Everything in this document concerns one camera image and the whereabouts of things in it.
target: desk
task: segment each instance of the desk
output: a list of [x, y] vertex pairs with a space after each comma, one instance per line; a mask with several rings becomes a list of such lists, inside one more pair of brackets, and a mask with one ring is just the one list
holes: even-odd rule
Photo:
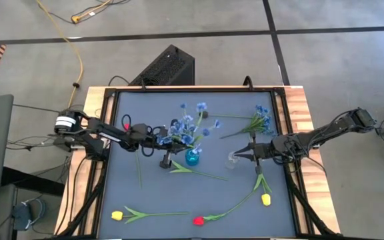
[[[247, 87], [247, 86], [189, 86], [190, 88], [238, 88], [238, 87]], [[139, 87], [118, 87], [120, 89], [131, 89], [131, 88], [139, 88]], [[154, 88], [168, 88], [166, 86], [155, 86]], [[302, 87], [283, 87], [285, 90], [285, 96], [287, 100], [287, 107], [289, 110], [289, 118], [291, 119], [291, 124], [293, 127], [293, 132], [306, 132], [311, 131], [313, 129], [313, 124], [309, 112], [309, 108], [307, 106], [306, 96], [304, 89]], [[85, 100], [84, 112], [90, 116], [97, 115], [99, 117], [100, 111], [102, 108], [104, 93], [106, 87], [90, 87], [87, 98]], [[287, 121], [286, 116], [284, 116], [283, 111], [284, 108], [281, 104], [281, 97], [277, 96], [277, 105], [278, 112], [281, 119], [281, 128], [283, 133], [287, 133]], [[108, 108], [105, 116], [106, 122], [109, 122], [109, 118], [111, 115], [111, 107], [113, 104], [112, 98], [108, 100]], [[67, 188], [65, 188], [65, 192], [63, 194], [63, 199], [61, 202], [61, 208], [59, 212], [59, 217], [57, 220], [56, 226], [58, 227], [61, 224], [61, 220], [63, 218], [65, 212], [66, 201], [69, 199], [69, 205], [67, 207], [67, 216], [64, 222], [61, 225], [61, 231], [64, 230], [68, 223], [68, 218], [70, 212], [73, 213], [73, 216], [80, 210], [83, 205], [85, 192], [87, 188], [87, 181], [89, 178], [91, 162], [86, 161], [82, 164], [80, 170], [78, 171], [77, 182], [75, 186], [75, 200], [73, 204], [73, 208], [71, 208], [71, 200], [73, 198], [73, 179], [75, 176], [75, 172], [81, 162], [82, 158], [84, 158], [85, 152], [82, 150], [78, 150], [74, 152], [71, 161], [71, 168], [69, 170], [69, 192], [67, 192]], [[322, 164], [321, 156], [318, 151], [311, 151], [311, 157], [316, 161]], [[331, 195], [327, 183], [327, 178], [324, 175], [324, 172], [315, 166], [311, 161], [302, 160], [301, 170], [303, 172], [303, 181], [307, 192], [307, 198], [315, 212], [320, 216], [320, 218], [326, 223], [326, 225], [332, 229], [333, 231], [339, 232], [339, 226], [337, 223], [337, 218], [335, 216], [333, 203], [331, 200]], [[94, 183], [97, 182], [97, 178], [99, 176], [99, 170], [97, 170], [97, 174], [95, 176]], [[300, 204], [297, 202], [297, 210], [299, 213], [299, 222], [300, 222], [300, 231], [302, 233], [307, 233], [306, 222], [305, 222], [305, 214]], [[93, 216], [95, 210], [95, 203], [91, 206], [89, 210], [89, 214], [87, 215], [87, 220], [85, 224], [85, 233], [90, 233], [92, 228]]]

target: black box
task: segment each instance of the black box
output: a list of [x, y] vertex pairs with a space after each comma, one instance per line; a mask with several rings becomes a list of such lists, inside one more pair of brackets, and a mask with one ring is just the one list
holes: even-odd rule
[[194, 85], [195, 58], [174, 45], [168, 46], [130, 85]]

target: blue flower bouquet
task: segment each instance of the blue flower bouquet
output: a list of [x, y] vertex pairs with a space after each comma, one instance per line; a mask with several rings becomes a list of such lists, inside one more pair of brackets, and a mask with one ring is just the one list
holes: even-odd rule
[[270, 124], [271, 117], [269, 116], [269, 110], [262, 107], [261, 105], [256, 105], [256, 112], [251, 117], [251, 121], [248, 126], [244, 127], [236, 133], [223, 136], [220, 139], [232, 137], [241, 133], [250, 133], [252, 131], [266, 135], [274, 135], [274, 131], [271, 130]]
[[160, 145], [172, 143], [173, 141], [176, 141], [178, 143], [183, 143], [189, 148], [191, 148], [194, 154], [198, 154], [202, 151], [200, 148], [201, 144], [199, 143], [199, 141], [203, 137], [209, 136], [210, 132], [213, 129], [220, 128], [221, 124], [219, 120], [216, 119], [212, 126], [202, 128], [202, 130], [199, 131], [199, 126], [203, 119], [202, 114], [200, 113], [202, 113], [204, 110], [207, 109], [207, 104], [206, 103], [197, 104], [197, 112], [199, 117], [198, 117], [198, 120], [196, 120], [196, 122], [193, 121], [192, 116], [187, 114], [186, 107], [187, 107], [186, 103], [182, 103], [180, 105], [180, 108], [183, 109], [182, 118], [176, 120], [172, 124], [172, 126], [170, 126], [170, 129], [168, 130], [168, 135], [166, 137], [158, 136], [157, 142]]

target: black floor stripe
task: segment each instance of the black floor stripe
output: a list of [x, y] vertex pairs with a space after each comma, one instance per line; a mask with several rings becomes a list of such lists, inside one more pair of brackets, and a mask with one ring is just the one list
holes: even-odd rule
[[[90, 41], [120, 41], [120, 40], [140, 40], [140, 39], [170, 39], [185, 37], [226, 37], [226, 36], [250, 36], [250, 35], [269, 35], [268, 30], [255, 31], [213, 31], [213, 32], [196, 32], [196, 33], [162, 33], [162, 34], [144, 34], [144, 35], [120, 35], [120, 36], [103, 36], [103, 37], [79, 37], [68, 40], [73, 43], [90, 42]], [[0, 45], [4, 44], [34, 44], [34, 43], [64, 43], [62, 38], [51, 39], [16, 39], [16, 40], [0, 40]]]
[[384, 27], [339, 27], [339, 28], [326, 28], [326, 29], [284, 29], [277, 30], [276, 33], [280, 35], [288, 34], [312, 34], [312, 33], [360, 33], [384, 31]]
[[271, 31], [273, 48], [275, 49], [275, 56], [277, 58], [281, 79], [284, 85], [290, 85], [290, 80], [288, 79], [287, 74], [287, 68], [285, 66], [283, 53], [279, 44], [278, 35], [275, 28], [275, 22], [273, 21], [271, 7], [269, 6], [269, 0], [263, 0], [263, 5], [265, 6], [267, 23], [269, 24], [269, 30]]

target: concrete floor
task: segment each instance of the concrete floor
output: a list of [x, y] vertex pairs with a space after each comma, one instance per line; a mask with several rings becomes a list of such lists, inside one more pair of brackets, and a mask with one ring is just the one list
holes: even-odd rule
[[[69, 18], [96, 2], [43, 3]], [[382, 0], [269, 3], [277, 29], [384, 26]], [[68, 37], [269, 29], [260, 0], [132, 0], [78, 26], [58, 23]], [[0, 40], [49, 37], [57, 32], [34, 1], [0, 0]], [[291, 84], [305, 86], [314, 126], [355, 107], [384, 118], [384, 31], [278, 37]], [[196, 58], [197, 85], [241, 84], [246, 75], [256, 85], [282, 84], [270, 35], [86, 42], [76, 44], [85, 72], [74, 103], [83, 104], [88, 86], [106, 85], [114, 75], [133, 79], [169, 44]], [[11, 93], [18, 104], [61, 110], [78, 70], [64, 43], [8, 45], [0, 64], [0, 95]], [[55, 117], [15, 107], [9, 138], [51, 133]], [[342, 233], [384, 239], [384, 143], [374, 133], [349, 134], [326, 143], [321, 153]], [[32, 173], [62, 164], [65, 156], [55, 147], [8, 151], [6, 165]], [[56, 209], [60, 199], [49, 202]], [[50, 231], [56, 217], [43, 219], [37, 230]], [[20, 239], [34, 237], [30, 231], [19, 234]]]

